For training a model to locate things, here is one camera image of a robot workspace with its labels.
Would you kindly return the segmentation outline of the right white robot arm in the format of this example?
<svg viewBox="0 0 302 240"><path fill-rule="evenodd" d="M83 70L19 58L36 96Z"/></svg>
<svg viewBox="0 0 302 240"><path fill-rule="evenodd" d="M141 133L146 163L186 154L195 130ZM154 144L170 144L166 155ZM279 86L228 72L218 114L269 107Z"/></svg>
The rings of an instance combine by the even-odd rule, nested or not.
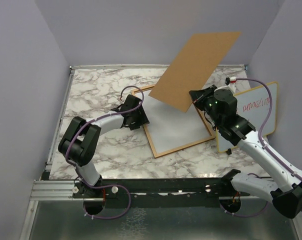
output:
<svg viewBox="0 0 302 240"><path fill-rule="evenodd" d="M238 101L231 90L212 85L191 90L189 95L195 107L209 115L221 136L246 152L272 178L267 181L231 170L223 177L221 191L227 196L243 192L259 197L272 203L283 216L295 218L302 211L302 170L274 150L254 125L237 114Z"/></svg>

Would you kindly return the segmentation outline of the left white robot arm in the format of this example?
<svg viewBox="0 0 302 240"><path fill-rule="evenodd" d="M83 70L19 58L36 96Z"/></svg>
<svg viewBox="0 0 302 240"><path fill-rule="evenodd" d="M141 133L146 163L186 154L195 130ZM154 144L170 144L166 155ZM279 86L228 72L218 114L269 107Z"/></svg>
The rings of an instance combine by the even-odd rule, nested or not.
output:
<svg viewBox="0 0 302 240"><path fill-rule="evenodd" d="M102 176L93 163L99 137L113 130L129 128L132 131L148 124L143 100L129 94L124 103L103 116L92 120L76 116L71 120L58 151L68 164L75 167L76 173L85 182L84 191L88 196L97 197L102 190L99 183Z"/></svg>

